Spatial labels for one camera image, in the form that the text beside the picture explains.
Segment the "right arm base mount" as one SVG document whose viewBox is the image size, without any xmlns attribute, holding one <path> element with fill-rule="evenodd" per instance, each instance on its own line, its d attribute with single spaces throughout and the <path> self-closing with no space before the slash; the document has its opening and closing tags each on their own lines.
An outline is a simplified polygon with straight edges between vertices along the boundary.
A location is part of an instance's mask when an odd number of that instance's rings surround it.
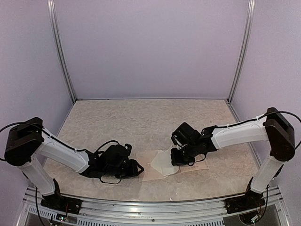
<svg viewBox="0 0 301 226">
<path fill-rule="evenodd" d="M 251 182 L 249 181 L 246 191 L 243 195 L 234 198 L 225 199 L 225 207 L 228 214 L 242 212 L 253 208 L 258 208 L 266 204 L 263 193 L 256 193 L 251 190 Z"/>
</svg>

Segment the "pink envelope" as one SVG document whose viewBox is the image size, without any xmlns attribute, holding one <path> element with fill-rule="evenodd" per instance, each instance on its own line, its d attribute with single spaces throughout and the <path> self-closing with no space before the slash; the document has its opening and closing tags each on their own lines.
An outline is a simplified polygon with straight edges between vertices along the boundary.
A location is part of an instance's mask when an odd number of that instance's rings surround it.
<svg viewBox="0 0 301 226">
<path fill-rule="evenodd" d="M 139 152 L 136 154 L 136 160 L 144 168 L 144 172 L 138 176 L 142 182 L 165 179 L 179 171 L 178 166 L 172 165 L 168 150 Z"/>
</svg>

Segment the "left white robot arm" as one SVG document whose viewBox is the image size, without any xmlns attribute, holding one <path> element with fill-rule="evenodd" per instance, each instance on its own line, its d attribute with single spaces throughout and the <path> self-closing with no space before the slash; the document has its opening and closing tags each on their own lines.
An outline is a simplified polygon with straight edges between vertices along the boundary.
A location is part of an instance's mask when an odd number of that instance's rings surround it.
<svg viewBox="0 0 301 226">
<path fill-rule="evenodd" d="M 91 152 L 78 149 L 61 141 L 43 126 L 43 120 L 34 117 L 23 122 L 14 122 L 1 128 L 8 129 L 8 139 L 3 161 L 18 167 L 23 174 L 46 197 L 55 209 L 62 209 L 66 199 L 59 193 L 59 185 L 44 170 L 37 155 L 52 159 L 86 178 L 102 180 L 115 177 L 118 180 L 137 177 L 144 168 L 130 159 L 132 147 L 117 141 L 108 141 L 109 147 Z"/>
</svg>

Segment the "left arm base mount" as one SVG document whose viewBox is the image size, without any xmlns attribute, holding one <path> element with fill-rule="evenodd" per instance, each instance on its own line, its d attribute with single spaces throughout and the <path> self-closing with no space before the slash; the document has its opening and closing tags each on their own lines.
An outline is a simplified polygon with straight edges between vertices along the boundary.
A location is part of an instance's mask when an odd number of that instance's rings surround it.
<svg viewBox="0 0 301 226">
<path fill-rule="evenodd" d="M 66 214 L 71 213 L 78 215 L 81 209 L 82 200 L 61 195 L 58 182 L 55 179 L 53 179 L 53 181 L 55 191 L 51 195 L 42 196 L 41 206 L 65 212 Z"/>
</svg>

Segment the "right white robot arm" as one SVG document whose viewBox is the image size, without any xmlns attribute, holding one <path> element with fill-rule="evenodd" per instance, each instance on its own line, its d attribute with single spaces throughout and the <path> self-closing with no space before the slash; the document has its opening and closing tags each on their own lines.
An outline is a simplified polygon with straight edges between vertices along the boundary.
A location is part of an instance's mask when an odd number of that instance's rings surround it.
<svg viewBox="0 0 301 226">
<path fill-rule="evenodd" d="M 201 131 L 184 122 L 171 135 L 174 144 L 170 154 L 171 164 L 192 167 L 198 155 L 206 156 L 209 152 L 228 146 L 249 144 L 254 147 L 255 143 L 268 142 L 270 152 L 250 179 L 248 193 L 240 199 L 242 207 L 250 209 L 259 201 L 258 194 L 266 190 L 270 181 L 278 176 L 300 146 L 300 143 L 295 142 L 294 127 L 286 119 L 286 114 L 300 119 L 294 113 L 270 107 L 266 113 L 254 118 L 222 126 L 214 125 Z"/>
</svg>

